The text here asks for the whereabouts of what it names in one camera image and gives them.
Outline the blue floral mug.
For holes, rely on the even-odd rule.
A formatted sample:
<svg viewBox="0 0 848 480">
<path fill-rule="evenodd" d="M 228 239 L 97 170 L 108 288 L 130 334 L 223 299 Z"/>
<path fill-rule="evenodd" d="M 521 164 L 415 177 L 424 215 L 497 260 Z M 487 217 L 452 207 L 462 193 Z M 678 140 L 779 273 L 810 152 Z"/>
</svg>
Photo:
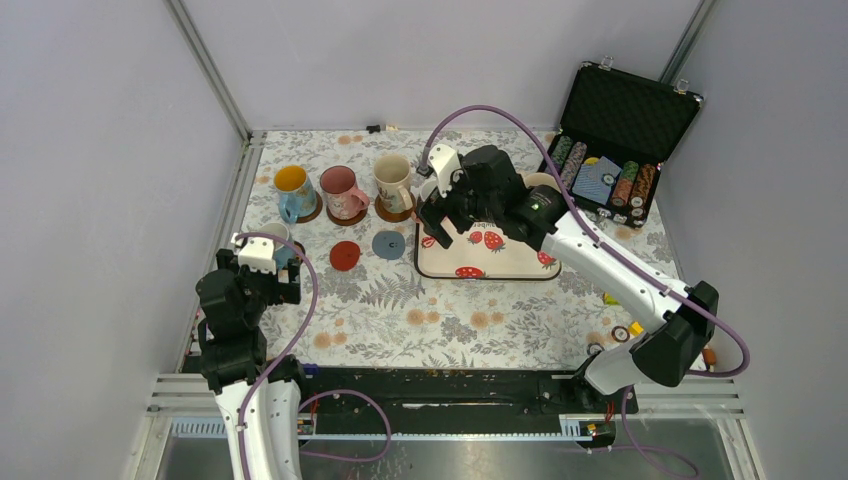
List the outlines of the blue floral mug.
<svg viewBox="0 0 848 480">
<path fill-rule="evenodd" d="M 291 231 L 288 226 L 283 223 L 267 223 L 260 227 L 258 232 L 271 234 L 276 237 L 283 238 L 286 241 L 292 240 Z M 277 269 L 283 270 L 287 267 L 288 262 L 295 257 L 295 252 L 284 243 L 276 240 L 274 240 L 273 243 L 275 248 L 273 258 L 276 262 Z"/>
</svg>

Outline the cream mug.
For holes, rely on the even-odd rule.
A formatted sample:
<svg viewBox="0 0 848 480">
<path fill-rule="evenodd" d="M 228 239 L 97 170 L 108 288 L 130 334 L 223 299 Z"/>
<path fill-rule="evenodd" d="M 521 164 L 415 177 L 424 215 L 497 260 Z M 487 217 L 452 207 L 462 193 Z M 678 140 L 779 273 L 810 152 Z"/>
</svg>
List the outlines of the cream mug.
<svg viewBox="0 0 848 480">
<path fill-rule="evenodd" d="M 382 208 L 390 214 L 403 214 L 414 206 L 411 193 L 411 165 L 401 155 L 378 158 L 373 167 Z"/>
<path fill-rule="evenodd" d="M 556 182 L 556 178 L 550 174 L 544 172 L 534 172 L 530 174 L 525 174 L 523 176 L 524 184 L 528 188 L 535 188 L 537 186 L 549 186 L 554 188 L 556 191 L 560 192 L 561 189 Z"/>
</svg>

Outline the cream mug front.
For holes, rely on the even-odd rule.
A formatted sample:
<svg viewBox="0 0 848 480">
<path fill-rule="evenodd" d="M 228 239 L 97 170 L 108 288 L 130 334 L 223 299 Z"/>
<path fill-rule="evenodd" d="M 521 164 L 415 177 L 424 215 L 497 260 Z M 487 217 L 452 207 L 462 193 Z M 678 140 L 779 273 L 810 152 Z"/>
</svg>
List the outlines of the cream mug front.
<svg viewBox="0 0 848 480">
<path fill-rule="evenodd" d="M 403 214 L 414 206 L 411 193 L 411 165 L 401 155 L 378 158 L 373 167 L 382 208 L 390 214 Z"/>
</svg>

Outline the red apple coaster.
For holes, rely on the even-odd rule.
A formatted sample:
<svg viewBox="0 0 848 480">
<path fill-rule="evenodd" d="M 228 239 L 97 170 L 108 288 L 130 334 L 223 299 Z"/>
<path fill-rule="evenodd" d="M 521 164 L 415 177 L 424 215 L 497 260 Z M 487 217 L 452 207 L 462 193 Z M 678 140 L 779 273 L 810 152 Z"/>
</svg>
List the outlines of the red apple coaster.
<svg viewBox="0 0 848 480">
<path fill-rule="evenodd" d="M 352 241 L 340 241 L 329 252 L 331 267 L 342 272 L 352 270 L 358 264 L 360 257 L 361 248 Z"/>
</svg>

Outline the brown wooden coaster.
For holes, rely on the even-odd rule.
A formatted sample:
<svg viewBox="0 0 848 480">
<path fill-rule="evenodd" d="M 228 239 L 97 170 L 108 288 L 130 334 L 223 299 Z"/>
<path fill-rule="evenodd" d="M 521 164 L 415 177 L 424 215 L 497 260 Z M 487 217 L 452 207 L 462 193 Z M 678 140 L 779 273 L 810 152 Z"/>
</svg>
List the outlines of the brown wooden coaster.
<svg viewBox="0 0 848 480">
<path fill-rule="evenodd" d="M 377 197 L 374 201 L 374 208 L 375 208 L 377 215 L 382 220 L 390 222 L 390 223 L 399 223 L 399 222 L 406 221 L 406 220 L 408 220 L 412 217 L 412 214 L 415 211 L 415 204 L 412 204 L 412 207 L 405 210 L 405 211 L 402 211 L 402 212 L 399 212 L 399 213 L 393 213 L 393 212 L 388 211 L 384 207 L 382 198 Z"/>
<path fill-rule="evenodd" d="M 299 209 L 297 224 L 308 223 L 317 218 L 323 209 L 323 198 L 319 193 L 312 192 L 306 197 Z"/>
<path fill-rule="evenodd" d="M 340 219 L 340 218 L 338 218 L 338 217 L 336 217 L 332 214 L 331 209 L 329 207 L 326 207 L 325 211 L 326 211 L 326 214 L 327 214 L 329 220 L 332 223 L 339 225 L 339 226 L 355 225 L 355 224 L 359 223 L 360 221 L 362 221 L 367 216 L 367 213 L 368 213 L 367 209 L 363 209 L 349 219 Z"/>
</svg>

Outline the yellow inside blue mug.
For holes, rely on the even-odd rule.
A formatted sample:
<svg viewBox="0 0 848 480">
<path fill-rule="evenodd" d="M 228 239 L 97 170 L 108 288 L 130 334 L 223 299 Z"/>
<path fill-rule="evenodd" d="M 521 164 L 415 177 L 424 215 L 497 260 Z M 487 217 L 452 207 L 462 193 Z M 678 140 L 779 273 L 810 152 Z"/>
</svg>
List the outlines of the yellow inside blue mug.
<svg viewBox="0 0 848 480">
<path fill-rule="evenodd" d="M 316 192 L 307 171 L 296 165 L 283 167 L 275 174 L 273 183 L 278 193 L 281 219 L 285 223 L 296 224 L 303 200 Z"/>
</svg>

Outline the grey blue coaster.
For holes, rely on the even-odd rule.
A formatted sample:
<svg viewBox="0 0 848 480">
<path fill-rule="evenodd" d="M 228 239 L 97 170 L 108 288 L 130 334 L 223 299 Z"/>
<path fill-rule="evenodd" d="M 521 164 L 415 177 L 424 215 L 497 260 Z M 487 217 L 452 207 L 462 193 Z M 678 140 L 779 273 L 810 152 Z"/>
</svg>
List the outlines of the grey blue coaster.
<svg viewBox="0 0 848 480">
<path fill-rule="evenodd" d="M 400 259 L 406 249 L 406 240 L 402 233 L 383 230 L 376 233 L 372 239 L 373 252 L 385 260 Z"/>
</svg>

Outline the pink large mug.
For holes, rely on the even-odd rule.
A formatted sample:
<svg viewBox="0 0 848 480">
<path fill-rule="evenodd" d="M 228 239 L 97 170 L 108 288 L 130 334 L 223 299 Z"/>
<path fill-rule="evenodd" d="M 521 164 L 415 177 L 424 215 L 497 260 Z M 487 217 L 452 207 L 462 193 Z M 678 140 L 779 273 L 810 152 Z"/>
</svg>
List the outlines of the pink large mug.
<svg viewBox="0 0 848 480">
<path fill-rule="evenodd" d="M 370 198 L 359 188 L 357 177 L 347 166 L 337 165 L 325 170 L 320 177 L 326 207 L 334 216 L 349 219 L 370 206 Z"/>
</svg>

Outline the pink small mug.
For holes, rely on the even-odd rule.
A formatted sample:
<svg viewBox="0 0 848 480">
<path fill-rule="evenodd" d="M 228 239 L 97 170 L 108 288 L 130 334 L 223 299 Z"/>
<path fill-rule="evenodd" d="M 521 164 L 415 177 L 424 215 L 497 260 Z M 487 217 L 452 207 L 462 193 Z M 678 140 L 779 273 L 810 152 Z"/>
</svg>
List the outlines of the pink small mug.
<svg viewBox="0 0 848 480">
<path fill-rule="evenodd" d="M 416 223 L 421 223 L 421 208 L 426 203 L 427 199 L 433 193 L 433 191 L 439 193 L 437 180 L 433 178 L 424 180 L 419 188 L 415 209 L 412 214 L 412 218 Z"/>
</svg>

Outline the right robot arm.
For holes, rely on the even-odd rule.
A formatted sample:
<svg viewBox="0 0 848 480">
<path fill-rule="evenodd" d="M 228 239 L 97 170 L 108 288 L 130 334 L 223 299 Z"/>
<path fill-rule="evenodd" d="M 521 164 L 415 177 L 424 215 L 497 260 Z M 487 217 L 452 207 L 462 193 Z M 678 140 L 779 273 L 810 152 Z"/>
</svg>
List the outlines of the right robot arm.
<svg viewBox="0 0 848 480">
<path fill-rule="evenodd" d="M 529 187 L 508 154 L 493 145 L 466 155 L 444 144 L 428 148 L 418 171 L 426 181 L 416 216 L 443 248 L 478 222 L 492 223 L 576 270 L 611 294 L 643 331 L 624 345 L 592 355 L 578 370 L 575 402 L 597 412 L 622 388 L 645 382 L 678 386 L 711 339 L 707 314 L 717 293 L 696 289 L 653 270 L 590 225 L 566 196 L 549 185 Z"/>
</svg>

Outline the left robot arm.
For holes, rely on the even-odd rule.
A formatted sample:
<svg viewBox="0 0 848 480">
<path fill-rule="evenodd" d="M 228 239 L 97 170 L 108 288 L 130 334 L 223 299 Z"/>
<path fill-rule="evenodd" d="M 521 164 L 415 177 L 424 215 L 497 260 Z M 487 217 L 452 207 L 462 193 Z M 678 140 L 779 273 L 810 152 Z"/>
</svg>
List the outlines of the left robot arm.
<svg viewBox="0 0 848 480">
<path fill-rule="evenodd" d="M 217 267 L 196 284 L 203 318 L 198 325 L 200 371 L 224 423 L 237 479 L 299 479 L 297 410 L 309 401 L 304 369 L 287 355 L 277 366 L 267 359 L 259 323 L 270 306 L 301 300 L 301 260 L 283 269 L 241 265 L 221 249 Z"/>
</svg>

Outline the white strawberry tray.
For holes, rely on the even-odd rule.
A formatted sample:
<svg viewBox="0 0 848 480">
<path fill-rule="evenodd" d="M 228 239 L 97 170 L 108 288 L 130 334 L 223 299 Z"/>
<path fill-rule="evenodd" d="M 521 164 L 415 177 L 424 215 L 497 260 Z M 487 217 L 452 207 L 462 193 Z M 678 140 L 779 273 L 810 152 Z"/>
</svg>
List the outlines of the white strawberry tray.
<svg viewBox="0 0 848 480">
<path fill-rule="evenodd" d="M 442 227 L 452 244 L 442 247 L 422 225 L 417 226 L 416 269 L 433 279 L 547 281 L 562 269 L 559 261 L 505 236 L 493 223 L 478 222 L 459 233 L 448 219 Z"/>
</svg>

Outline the blue card deck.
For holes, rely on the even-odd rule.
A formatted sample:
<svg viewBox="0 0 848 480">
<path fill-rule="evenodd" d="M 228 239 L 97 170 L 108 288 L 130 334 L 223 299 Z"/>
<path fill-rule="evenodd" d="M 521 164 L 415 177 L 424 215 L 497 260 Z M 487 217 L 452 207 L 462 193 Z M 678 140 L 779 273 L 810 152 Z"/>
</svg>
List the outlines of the blue card deck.
<svg viewBox="0 0 848 480">
<path fill-rule="evenodd" d="M 609 200 L 622 168 L 607 157 L 590 157 L 572 184 L 573 195 L 599 204 Z"/>
</svg>

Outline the floral tablecloth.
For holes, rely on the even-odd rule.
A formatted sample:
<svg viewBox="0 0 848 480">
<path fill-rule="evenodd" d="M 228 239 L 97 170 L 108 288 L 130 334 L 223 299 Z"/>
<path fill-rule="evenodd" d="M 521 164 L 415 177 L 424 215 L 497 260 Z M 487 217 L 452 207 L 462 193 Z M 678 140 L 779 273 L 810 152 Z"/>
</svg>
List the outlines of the floral tablecloth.
<svg viewBox="0 0 848 480">
<path fill-rule="evenodd" d="M 353 131 L 270 132 L 263 147 L 241 227 L 258 231 L 279 222 L 273 176 L 283 167 L 304 167 L 313 182 L 335 165 L 354 170 L 372 199 L 377 187 L 373 163 L 387 154 L 410 160 L 420 155 L 429 133 L 396 131 L 367 134 Z M 461 152 L 487 144 L 506 151 L 520 173 L 534 172 L 542 161 L 533 142 L 521 131 L 443 131 L 439 137 Z M 416 228 L 412 221 L 389 223 L 371 212 L 353 226 L 339 226 L 322 213 L 293 226 L 293 238 L 311 260 L 319 283 L 317 310 L 293 349 L 304 363 L 320 366 L 475 367 L 507 369 L 576 369 L 589 347 L 618 346 L 610 335 L 633 320 L 617 305 L 607 305 L 602 290 L 565 266 L 542 282 L 442 280 L 422 277 L 414 264 Z M 608 220 L 597 225 L 607 235 L 659 272 L 678 278 L 656 203 L 639 230 Z M 406 249 L 398 260 L 379 258 L 372 239 L 380 231 L 404 235 Z M 361 248 L 358 264 L 337 271 L 330 249 L 340 241 Z M 269 307 L 260 326 L 268 341 L 268 357 L 284 350 L 303 322 L 310 305 L 309 271 L 301 269 L 300 305 Z"/>
</svg>

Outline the black poker chip case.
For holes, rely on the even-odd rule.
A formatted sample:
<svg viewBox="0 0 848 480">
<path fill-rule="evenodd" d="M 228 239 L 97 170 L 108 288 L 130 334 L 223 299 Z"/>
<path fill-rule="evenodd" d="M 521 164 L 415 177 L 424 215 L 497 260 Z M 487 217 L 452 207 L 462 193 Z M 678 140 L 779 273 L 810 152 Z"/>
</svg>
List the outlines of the black poker chip case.
<svg viewBox="0 0 848 480">
<path fill-rule="evenodd" d="M 541 163 L 538 169 L 560 178 L 586 212 L 639 229 L 647 222 L 663 163 L 703 104 L 703 96 L 689 91 L 684 81 L 672 86 L 585 62 L 548 148 L 554 164 Z M 606 204 L 571 192 L 590 157 L 607 157 L 622 168 Z"/>
</svg>

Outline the small yellow cube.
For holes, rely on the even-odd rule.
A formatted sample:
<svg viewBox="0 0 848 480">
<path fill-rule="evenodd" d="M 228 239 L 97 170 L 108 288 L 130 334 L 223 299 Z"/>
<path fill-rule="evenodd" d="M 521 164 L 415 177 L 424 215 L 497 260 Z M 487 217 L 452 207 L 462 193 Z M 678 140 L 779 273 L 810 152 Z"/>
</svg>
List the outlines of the small yellow cube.
<svg viewBox="0 0 848 480">
<path fill-rule="evenodd" d="M 633 322 L 628 326 L 628 331 L 633 337 L 637 337 L 644 332 L 644 329 L 639 322 Z"/>
</svg>

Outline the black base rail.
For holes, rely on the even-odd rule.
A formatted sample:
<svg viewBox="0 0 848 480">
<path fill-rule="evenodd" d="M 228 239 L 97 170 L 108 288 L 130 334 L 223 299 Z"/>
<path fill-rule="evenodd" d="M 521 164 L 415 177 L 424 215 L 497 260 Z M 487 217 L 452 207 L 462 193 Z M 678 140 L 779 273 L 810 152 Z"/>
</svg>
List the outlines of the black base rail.
<svg viewBox="0 0 848 480">
<path fill-rule="evenodd" d="M 638 410 L 634 393 L 603 396 L 545 370 L 374 369 L 304 366 L 302 434 L 555 434 L 559 418 L 601 421 Z"/>
</svg>

